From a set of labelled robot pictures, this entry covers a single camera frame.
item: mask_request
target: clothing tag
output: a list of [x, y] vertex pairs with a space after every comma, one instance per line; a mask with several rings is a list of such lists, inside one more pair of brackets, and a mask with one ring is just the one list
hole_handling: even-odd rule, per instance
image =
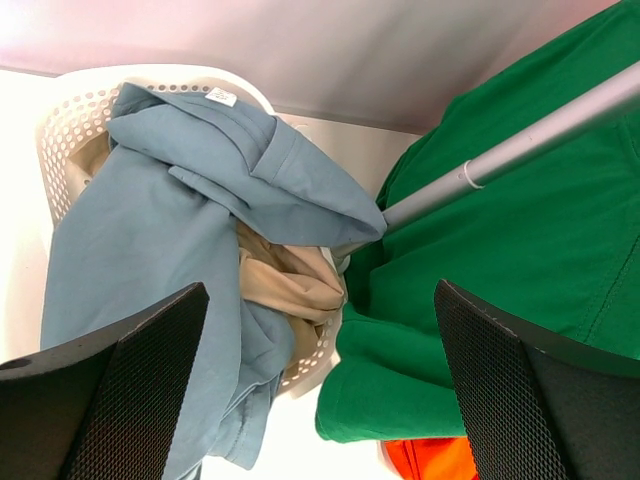
[[236, 100], [238, 100], [237, 95], [227, 92], [226, 90], [222, 90], [220, 87], [213, 88], [204, 98], [222, 103], [227, 107], [233, 107], [236, 104]]

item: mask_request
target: green fabric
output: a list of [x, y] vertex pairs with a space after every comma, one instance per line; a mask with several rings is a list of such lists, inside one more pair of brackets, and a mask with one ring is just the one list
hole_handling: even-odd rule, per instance
[[[401, 158], [380, 208], [638, 60], [640, 3], [622, 1], [456, 98]], [[319, 434], [339, 442], [464, 435], [433, 307], [441, 278], [640, 358], [639, 149], [635, 113], [354, 255], [342, 361], [320, 394]]]

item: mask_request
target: white plastic laundry basket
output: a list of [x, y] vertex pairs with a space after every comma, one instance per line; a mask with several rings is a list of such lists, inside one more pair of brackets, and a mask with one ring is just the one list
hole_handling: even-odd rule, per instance
[[[63, 75], [51, 85], [50, 102], [36, 125], [35, 141], [54, 228], [91, 181], [88, 173], [68, 161], [91, 139], [103, 133], [124, 82], [166, 92], [208, 92], [214, 87], [275, 112], [266, 97], [246, 80], [225, 70], [191, 65], [123, 65]], [[335, 335], [341, 316], [324, 326], [316, 351], [300, 360], [298, 372], [282, 379], [279, 393], [299, 397], [316, 387], [337, 361]]]

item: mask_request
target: metal pole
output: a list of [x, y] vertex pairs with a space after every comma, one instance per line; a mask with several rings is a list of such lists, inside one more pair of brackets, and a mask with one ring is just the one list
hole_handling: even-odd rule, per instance
[[[572, 140], [585, 130], [638, 107], [640, 62], [385, 210], [387, 234], [467, 193], [484, 188], [492, 180]], [[344, 257], [363, 246], [337, 249], [335, 256]]]

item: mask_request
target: beige cloth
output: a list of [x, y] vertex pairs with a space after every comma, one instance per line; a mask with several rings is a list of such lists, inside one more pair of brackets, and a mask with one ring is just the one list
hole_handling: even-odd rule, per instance
[[95, 176], [109, 156], [109, 135], [103, 132], [71, 152], [69, 160], [88, 175]]
[[274, 245], [242, 222], [237, 230], [242, 297], [287, 315], [296, 339], [287, 373], [295, 373], [316, 349], [316, 327], [342, 307], [340, 277], [318, 247]]

